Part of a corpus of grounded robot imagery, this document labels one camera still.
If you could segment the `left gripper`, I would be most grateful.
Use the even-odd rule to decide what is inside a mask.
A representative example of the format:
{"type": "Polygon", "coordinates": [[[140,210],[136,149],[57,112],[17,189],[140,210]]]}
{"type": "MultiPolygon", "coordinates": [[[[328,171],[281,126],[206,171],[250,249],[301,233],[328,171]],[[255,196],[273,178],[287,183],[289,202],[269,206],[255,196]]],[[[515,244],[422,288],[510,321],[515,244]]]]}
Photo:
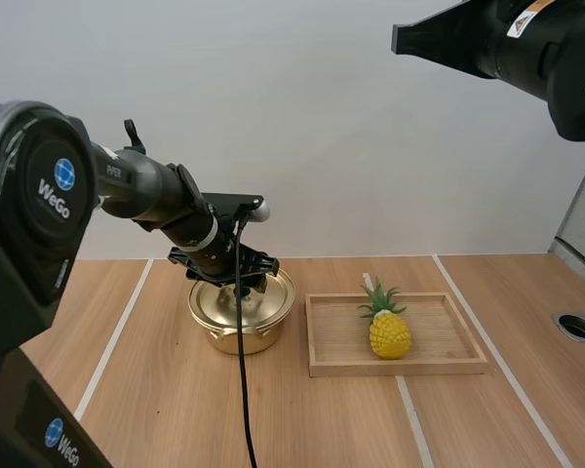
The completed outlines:
{"type": "Polygon", "coordinates": [[[277,276],[279,260],[264,252],[256,251],[244,244],[238,249],[229,245],[221,253],[202,252],[188,254],[178,247],[171,249],[168,260],[186,269],[186,278],[202,281],[218,288],[235,285],[237,272],[240,272],[242,288],[253,289],[259,293],[266,291],[266,276],[277,276]]]}

